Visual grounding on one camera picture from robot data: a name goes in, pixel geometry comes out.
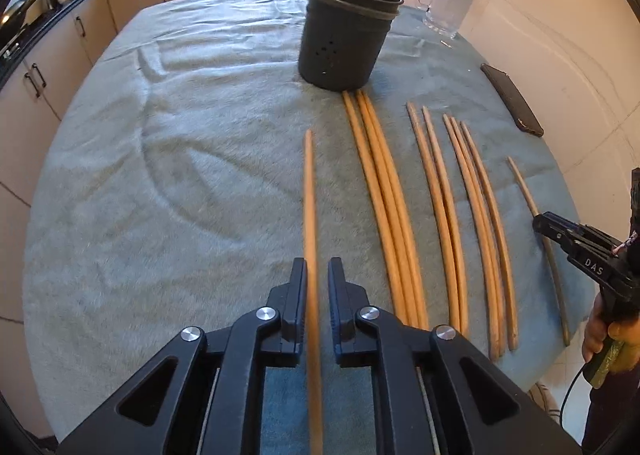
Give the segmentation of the person's right hand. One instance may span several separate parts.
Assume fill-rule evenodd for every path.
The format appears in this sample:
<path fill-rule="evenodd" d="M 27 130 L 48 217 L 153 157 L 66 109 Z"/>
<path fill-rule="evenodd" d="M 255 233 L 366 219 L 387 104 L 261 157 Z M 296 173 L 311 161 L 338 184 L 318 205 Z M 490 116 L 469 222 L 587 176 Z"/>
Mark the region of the person's right hand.
<path fill-rule="evenodd" d="M 585 328 L 582 341 L 582 358 L 589 362 L 591 358 L 601 352 L 604 341 L 610 337 L 623 342 L 620 354 L 611 366 L 613 374 L 632 371 L 639 363 L 640 357 L 640 324 L 639 318 L 625 319 L 622 322 L 606 324 L 603 319 L 604 305 L 601 295 L 594 299 L 593 307 Z"/>

